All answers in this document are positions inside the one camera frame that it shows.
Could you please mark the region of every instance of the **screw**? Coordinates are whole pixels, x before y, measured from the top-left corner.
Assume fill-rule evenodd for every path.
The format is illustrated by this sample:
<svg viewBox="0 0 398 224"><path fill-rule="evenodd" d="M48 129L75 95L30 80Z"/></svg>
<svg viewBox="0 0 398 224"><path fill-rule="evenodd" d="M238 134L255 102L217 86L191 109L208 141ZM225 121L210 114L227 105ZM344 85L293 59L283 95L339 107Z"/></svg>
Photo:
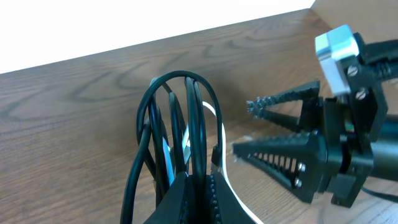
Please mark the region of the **screw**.
<svg viewBox="0 0 398 224"><path fill-rule="evenodd" d="M358 67L357 66L348 67L347 75L349 77L354 77L357 73L358 73Z"/></svg>
<svg viewBox="0 0 398 224"><path fill-rule="evenodd" d="M301 187L301 180L299 179L299 178L296 178L295 180L294 180L294 185L296 186L296 187Z"/></svg>
<svg viewBox="0 0 398 224"><path fill-rule="evenodd" d="M365 99L365 97L366 97L366 90L364 88L360 89L355 95L355 98L357 100L363 100Z"/></svg>
<svg viewBox="0 0 398 224"><path fill-rule="evenodd" d="M298 164L298 170L301 171L301 172L305 172L305 164L300 162Z"/></svg>

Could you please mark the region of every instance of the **wooden surface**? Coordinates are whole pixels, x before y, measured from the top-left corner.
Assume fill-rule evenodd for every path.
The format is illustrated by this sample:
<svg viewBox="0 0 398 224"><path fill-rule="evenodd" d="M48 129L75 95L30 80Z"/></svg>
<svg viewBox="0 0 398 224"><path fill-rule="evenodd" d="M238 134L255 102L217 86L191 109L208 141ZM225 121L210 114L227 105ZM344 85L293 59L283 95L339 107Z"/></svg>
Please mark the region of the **wooden surface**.
<svg viewBox="0 0 398 224"><path fill-rule="evenodd" d="M210 82L229 142L286 133L253 121L246 100L315 79L329 95L313 43L328 30L315 13L302 10L0 75L0 223L118 223L137 152L138 104L151 79L172 70L197 72ZM183 80L170 87L186 113ZM390 111L397 113L396 89L387 89ZM170 135L168 102L160 107ZM298 114L300 107L278 110ZM211 149L215 119L208 111L205 116ZM230 149L227 165L235 191L265 223L398 222L398 205L364 193L351 209L331 205L330 194L308 205L264 173L234 162ZM365 185L398 193L392 182L369 179ZM145 167L134 223L142 223L154 204Z"/></svg>
<svg viewBox="0 0 398 224"><path fill-rule="evenodd" d="M348 24L365 42L398 39L397 0L316 0L311 8L332 28Z"/></svg>

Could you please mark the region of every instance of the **cable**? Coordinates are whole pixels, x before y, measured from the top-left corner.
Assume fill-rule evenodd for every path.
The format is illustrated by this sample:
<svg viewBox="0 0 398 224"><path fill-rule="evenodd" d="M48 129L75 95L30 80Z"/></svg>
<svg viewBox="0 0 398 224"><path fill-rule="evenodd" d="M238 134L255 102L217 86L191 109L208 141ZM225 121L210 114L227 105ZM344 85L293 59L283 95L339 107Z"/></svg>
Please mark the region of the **cable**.
<svg viewBox="0 0 398 224"><path fill-rule="evenodd" d="M189 123L189 138L191 142L191 157L192 157L192 180L195 189L195 199L199 205L202 205L205 195L205 177L206 167L203 163L203 153L200 141L200 127L198 124L198 107L193 80L189 77L185 78L185 86L187 88L188 101L188 123Z"/></svg>
<svg viewBox="0 0 398 224"><path fill-rule="evenodd" d="M203 144L206 148L205 142L205 125L204 125L204 116L203 116L203 107L201 105L201 96L199 94L198 85L196 84L196 88L194 85L194 81L200 82L209 92L211 99L213 100L215 106L215 114L217 119L217 137L218 137L218 144L213 148L213 155L211 158L212 167L220 166L221 156L222 156L222 148L223 148L223 141L222 141L222 117L221 117L221 110L216 95L210 86L210 84L201 76L187 71L174 71L168 74L161 76L160 78L153 79L151 81L151 85L149 86L148 90L144 93L142 100L139 104L137 117L136 117L136 138L139 144L139 154L137 155L136 159L133 162L133 166L131 169L131 173L127 180L127 185L125 189L125 196L123 200L123 207L121 213L121 223L123 224L131 224L132 223L132 213L134 207L134 196L138 182L138 176L142 169L142 165L145 162L148 169L150 170L152 176L156 181L156 205L162 201L164 195L167 193L169 189L169 182L172 181L168 179L168 176L173 175L172 172L167 172L166 166L166 154L169 154L169 150L167 149L164 151L165 147L168 146L167 142L167 133L165 131L164 123L162 121L162 117L160 114L160 110L158 109L155 103L155 92L160 86L163 86L165 90L170 94L171 89L166 84L166 81L176 78L176 77L185 77L185 83L187 86L187 100L188 100L188 115L189 115L189 127L190 129L187 130L191 138L192 144L190 145L191 148L191 156L192 156L192 164L193 164L193 181L194 187L196 186L197 190L195 193L197 194L198 200L203 200L204 197L204 183L205 183L205 176L206 176L206 169L203 165L206 164L206 152L201 150L203 148ZM144 124L145 114L148 110L149 119ZM182 112L180 109L180 105L178 101L175 101L174 112L177 115L173 115L173 123L180 123L180 129L185 129L185 122L183 120ZM148 132L152 132L152 138L154 142L154 149L155 149L155 162L151 154L148 151L149 139L150 136Z"/></svg>
<svg viewBox="0 0 398 224"><path fill-rule="evenodd" d="M365 187L362 187L361 190L369 195L372 195L373 197L377 197L377 198L381 198L381 199L384 199L384 200L387 200L390 202L398 203L398 195L375 192L375 191L369 190Z"/></svg>
<svg viewBox="0 0 398 224"><path fill-rule="evenodd" d="M184 163L184 153L182 149L182 129L181 125L178 122L178 108L177 108L178 99L174 93L169 93L169 105L170 105L170 116L172 122L172 134L173 134L173 147L174 147L174 159L175 159L175 171L178 174L179 172L185 172L185 163Z"/></svg>
<svg viewBox="0 0 398 224"><path fill-rule="evenodd" d="M124 191L123 206L121 212L120 223L132 223L132 211L134 209L134 197L136 196L136 189L139 174L141 173L142 165L144 164L144 158L148 150L150 140L151 128L149 120L144 125L142 132L142 139L139 144L139 150L137 157L132 163L129 177L127 178L126 189Z"/></svg>
<svg viewBox="0 0 398 224"><path fill-rule="evenodd" d="M155 97L151 96L149 105L149 121L152 128L152 140L154 142L155 149L155 166L156 166L156 188L160 189L161 197L157 197L156 205L158 206L160 201L163 199L167 190L169 189L169 180L167 179L166 163L163 153L163 139L161 125L159 121L159 113L157 111Z"/></svg>
<svg viewBox="0 0 398 224"><path fill-rule="evenodd" d="M203 106L207 107L215 116L216 116L216 111L214 110L214 108L207 102L203 101ZM223 167L223 175L224 175L224 179L225 182L228 184L228 187L231 189L232 193L234 194L236 200L239 202L239 204L242 206L243 210L246 212L247 215L249 215L249 217L255 221L257 224L264 224L242 201L241 199L238 197L238 195L235 193L234 189L231 186L231 183L229 182L228 179L228 173L226 171L226 134L225 134L225 128L224 128L224 124L222 124L222 130L223 130L223 135L222 135L222 139L223 139L223 148L222 148L222 167Z"/></svg>
<svg viewBox="0 0 398 224"><path fill-rule="evenodd" d="M198 82L193 83L193 87L195 89L195 96L197 99L197 109L198 109L198 122L200 129L200 152L201 159L204 167L204 173L206 175L206 167L207 167L207 140L206 140L206 123L205 123L205 114L203 112L203 104L201 99L201 94L199 90Z"/></svg>
<svg viewBox="0 0 398 224"><path fill-rule="evenodd" d="M221 115L221 109L220 105L218 103L217 97L214 93L214 90L210 86L210 84L201 76L193 73L193 72L188 72L188 71L174 71L170 72L168 74L165 74L161 76L160 78L157 78L152 82L152 85L148 88L148 90L145 92L144 96L142 97L142 100L139 104L138 107L138 112L137 112L137 119L136 119L136 135L137 139L140 138L140 135L142 134L143 130L143 125L144 125L144 118L145 118L145 112L146 108L149 105L150 99L152 95L155 93L155 91L162 86L166 81L172 79L172 78L177 78L177 77L190 77L198 82L200 82L209 92L210 98L214 102L215 110L216 110L216 118L217 118L217 136L218 136L218 143L217 147L214 148L213 150L213 155L211 158L211 161L214 165L219 166L220 165L220 160L221 160L221 149L223 147L223 142L222 142L222 130L221 130L221 123L222 123L222 115Z"/></svg>

